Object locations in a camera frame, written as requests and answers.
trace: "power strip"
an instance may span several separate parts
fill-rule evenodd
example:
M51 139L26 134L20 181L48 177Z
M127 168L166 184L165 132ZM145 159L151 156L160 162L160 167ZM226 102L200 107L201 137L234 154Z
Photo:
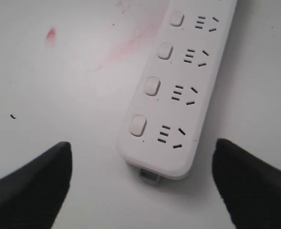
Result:
M170 179L194 159L237 0L173 0L119 133L125 160Z

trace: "white button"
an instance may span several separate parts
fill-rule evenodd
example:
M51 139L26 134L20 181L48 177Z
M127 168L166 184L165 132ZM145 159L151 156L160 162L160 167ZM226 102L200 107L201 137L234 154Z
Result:
M162 43L159 49L159 57L163 60L169 59L172 53L172 49L173 47L169 42Z
M147 95L155 96L160 87L160 79L158 77L149 77L144 88Z
M140 114L134 116L130 126L130 133L137 137L142 136L146 124L147 124L147 120L144 116Z
M181 11L174 11L170 18L170 25L172 26L181 26L183 23L184 14Z

